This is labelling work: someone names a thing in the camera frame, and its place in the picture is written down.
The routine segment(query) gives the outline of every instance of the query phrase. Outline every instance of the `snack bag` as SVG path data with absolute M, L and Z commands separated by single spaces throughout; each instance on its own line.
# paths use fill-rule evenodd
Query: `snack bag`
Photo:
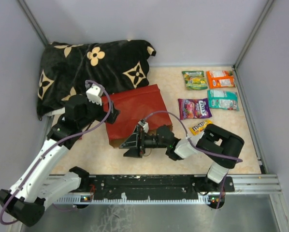
M 182 75 L 188 90 L 202 90 L 208 88 L 203 71 L 182 71 Z
M 208 90 L 208 100 L 210 108 L 239 111 L 236 92 Z
M 235 87 L 232 71 L 207 71 L 210 88 Z
M 209 118 L 212 114 L 208 99 L 178 99 L 180 119 Z
M 212 124 L 212 121 L 210 121 L 209 119 L 206 119 L 205 121 L 197 124 L 194 127 L 190 127 L 189 130 L 192 132 L 193 135 L 199 134 L 200 132 L 202 132 L 207 125 Z

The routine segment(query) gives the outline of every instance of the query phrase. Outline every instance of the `yellow snack bag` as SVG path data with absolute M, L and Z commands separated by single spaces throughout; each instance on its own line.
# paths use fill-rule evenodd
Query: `yellow snack bag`
M 194 127 L 190 127 L 189 130 L 192 132 L 193 135 L 199 134 L 202 132 L 209 124 L 212 124 L 213 122 L 209 119 L 206 119 L 205 121 L 197 124 Z

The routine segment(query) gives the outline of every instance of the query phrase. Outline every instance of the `beige table surface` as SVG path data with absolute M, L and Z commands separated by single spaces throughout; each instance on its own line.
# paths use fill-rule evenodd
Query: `beige table surface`
M 184 70 L 231 70 L 231 67 L 152 67 L 148 74 L 150 84 L 158 84 L 168 111 L 179 116 L 178 98 L 201 99 L 207 97 L 207 90 L 186 90 L 181 71 Z M 222 88 L 237 91 L 237 88 Z M 230 174 L 260 174 L 257 156 L 246 122 L 246 117 L 239 102 L 240 111 L 211 109 L 210 120 L 220 127 L 241 136 L 245 145 L 241 151 L 242 163 L 230 170 Z M 180 123 L 171 116 L 173 132 L 177 138 L 184 138 L 185 133 Z M 194 126 L 203 119 L 183 120 L 186 127 Z M 126 158 L 126 150 L 114 149 L 108 143 L 105 124 L 83 136 L 61 159 L 52 174 L 65 174 L 74 166 L 81 167 L 90 174 L 205 174 L 212 160 L 205 154 L 191 156 L 185 160 L 173 161 L 165 155 L 165 149 L 153 149 L 150 156 L 142 159 Z

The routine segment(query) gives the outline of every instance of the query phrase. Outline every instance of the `purple snack bag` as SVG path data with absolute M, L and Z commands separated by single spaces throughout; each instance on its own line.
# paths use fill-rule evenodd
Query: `purple snack bag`
M 208 99 L 178 99 L 180 119 L 209 118 L 212 114 Z

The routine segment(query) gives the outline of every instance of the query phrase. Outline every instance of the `orange snack bag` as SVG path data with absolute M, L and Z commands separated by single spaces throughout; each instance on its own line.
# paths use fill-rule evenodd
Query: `orange snack bag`
M 235 87 L 232 71 L 207 71 L 210 88 Z

